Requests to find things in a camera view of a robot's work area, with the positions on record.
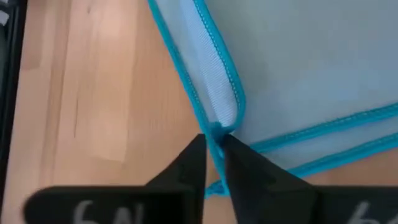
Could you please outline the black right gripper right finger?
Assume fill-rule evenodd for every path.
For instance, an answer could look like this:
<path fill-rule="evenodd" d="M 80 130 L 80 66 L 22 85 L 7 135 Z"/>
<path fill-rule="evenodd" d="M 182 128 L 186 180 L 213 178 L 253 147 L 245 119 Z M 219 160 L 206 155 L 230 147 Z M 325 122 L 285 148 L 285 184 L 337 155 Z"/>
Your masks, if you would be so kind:
<path fill-rule="evenodd" d="M 222 149 L 238 224 L 398 224 L 398 187 L 312 185 L 232 135 Z"/>

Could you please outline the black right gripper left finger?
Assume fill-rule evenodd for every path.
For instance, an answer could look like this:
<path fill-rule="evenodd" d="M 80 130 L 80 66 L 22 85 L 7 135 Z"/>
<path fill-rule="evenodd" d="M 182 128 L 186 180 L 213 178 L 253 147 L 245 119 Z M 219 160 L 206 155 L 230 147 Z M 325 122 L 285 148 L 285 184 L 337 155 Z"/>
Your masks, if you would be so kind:
<path fill-rule="evenodd" d="M 53 186 L 32 194 L 26 224 L 201 224 L 206 139 L 199 134 L 145 185 Z"/>

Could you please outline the pale blue microfiber towel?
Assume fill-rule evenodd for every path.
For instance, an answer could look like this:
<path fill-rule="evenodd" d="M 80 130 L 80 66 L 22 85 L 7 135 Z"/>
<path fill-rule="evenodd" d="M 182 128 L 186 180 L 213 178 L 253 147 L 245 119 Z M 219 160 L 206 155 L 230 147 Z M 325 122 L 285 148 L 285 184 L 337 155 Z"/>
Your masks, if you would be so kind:
<path fill-rule="evenodd" d="M 398 147 L 398 0 L 147 0 L 227 196 L 232 134 L 303 177 Z"/>

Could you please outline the black aluminium table frame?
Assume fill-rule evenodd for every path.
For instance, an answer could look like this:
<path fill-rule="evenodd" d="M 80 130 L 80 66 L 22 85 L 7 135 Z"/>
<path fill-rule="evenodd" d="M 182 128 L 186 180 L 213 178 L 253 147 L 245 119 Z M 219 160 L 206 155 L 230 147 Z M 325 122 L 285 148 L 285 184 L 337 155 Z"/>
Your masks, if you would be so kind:
<path fill-rule="evenodd" d="M 4 198 L 27 0 L 0 0 L 0 203 Z"/>

